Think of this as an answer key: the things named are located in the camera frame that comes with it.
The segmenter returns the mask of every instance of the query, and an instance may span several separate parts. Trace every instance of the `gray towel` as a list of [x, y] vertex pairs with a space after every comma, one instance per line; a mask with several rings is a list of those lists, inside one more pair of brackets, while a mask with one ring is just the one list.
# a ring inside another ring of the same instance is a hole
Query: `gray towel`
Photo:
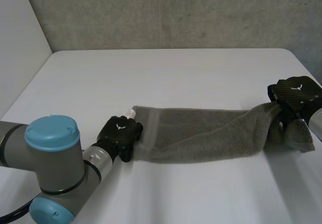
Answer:
[[282, 128], [276, 103], [252, 110], [203, 110], [138, 107], [135, 120], [143, 133], [134, 160], [198, 163], [240, 158], [260, 152], [265, 144], [286, 144], [302, 152], [314, 145], [306, 124], [298, 119]]

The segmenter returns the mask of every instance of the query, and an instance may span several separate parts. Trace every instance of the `concrete wall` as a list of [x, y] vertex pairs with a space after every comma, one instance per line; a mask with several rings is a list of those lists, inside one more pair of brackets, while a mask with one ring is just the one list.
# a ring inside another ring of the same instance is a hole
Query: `concrete wall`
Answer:
[[322, 83], [322, 0], [30, 0], [53, 51], [285, 48]]
[[0, 0], [0, 119], [50, 55], [28, 0]]

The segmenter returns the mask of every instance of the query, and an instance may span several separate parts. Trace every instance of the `gray wall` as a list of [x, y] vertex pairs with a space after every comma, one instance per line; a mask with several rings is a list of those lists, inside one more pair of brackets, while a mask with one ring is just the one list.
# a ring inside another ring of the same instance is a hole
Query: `gray wall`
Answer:
[[322, 82], [322, 0], [30, 0], [53, 51], [285, 48]]

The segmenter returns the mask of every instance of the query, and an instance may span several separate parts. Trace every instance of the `black band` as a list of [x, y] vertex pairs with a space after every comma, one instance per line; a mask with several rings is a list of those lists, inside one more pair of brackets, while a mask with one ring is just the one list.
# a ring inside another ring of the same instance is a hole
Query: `black band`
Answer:
[[301, 114], [301, 117], [305, 120], [307, 125], [310, 122], [311, 116], [321, 108], [322, 108], [322, 99], [315, 99], [305, 104], [300, 114]]
[[104, 149], [111, 157], [113, 163], [114, 163], [115, 158], [118, 156], [118, 151], [114, 147], [114, 144], [112, 144], [108, 140], [105, 140], [105, 139], [99, 140], [97, 143], [92, 144], [92, 146], [97, 146], [97, 147]]
[[10, 167], [8, 165], [8, 163], [5, 160], [5, 147], [6, 147], [6, 143], [10, 137], [11, 134], [13, 134], [14, 131], [16, 131], [19, 127], [24, 126], [25, 124], [18, 124], [16, 126], [14, 126], [13, 128], [11, 128], [4, 136], [4, 138], [2, 139], [1, 143], [0, 143], [0, 162], [2, 163], [3, 166], [5, 167]]
[[93, 165], [91, 162], [89, 162], [88, 160], [84, 160], [84, 163], [90, 167], [92, 167], [92, 169], [96, 172], [97, 176], [99, 177], [100, 182], [102, 181], [102, 175], [101, 172], [99, 171], [99, 169]]
[[44, 190], [44, 189], [42, 189], [41, 187], [40, 187], [40, 190], [43, 192], [43, 193], [45, 193], [45, 194], [47, 194], [47, 195], [61, 195], [61, 194], [65, 194], [65, 193], [67, 193], [67, 192], [69, 192], [69, 191], [72, 191], [72, 190], [74, 190], [74, 189], [76, 189], [79, 185], [81, 185], [81, 183], [84, 181], [84, 179], [85, 179], [85, 176], [86, 176], [86, 170], [84, 171], [84, 175], [83, 175], [83, 177], [76, 183], [76, 184], [74, 184], [73, 186], [71, 186], [71, 187], [69, 187], [69, 188], [67, 188], [67, 189], [64, 189], [64, 190], [58, 190], [58, 191], [47, 191], [47, 190]]

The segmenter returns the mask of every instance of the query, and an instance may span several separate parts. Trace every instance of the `black cable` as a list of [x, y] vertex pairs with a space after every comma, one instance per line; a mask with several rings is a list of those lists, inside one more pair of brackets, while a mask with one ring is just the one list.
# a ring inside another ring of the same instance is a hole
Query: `black cable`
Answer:
[[0, 217], [0, 224], [8, 224], [8, 223], [11, 223], [11, 222], [23, 217], [25, 214], [27, 214], [29, 212], [29, 206], [33, 200], [34, 199], [30, 200], [28, 203], [24, 204], [23, 206], [21, 206], [17, 210], [14, 210], [13, 212], [11, 212], [9, 214]]

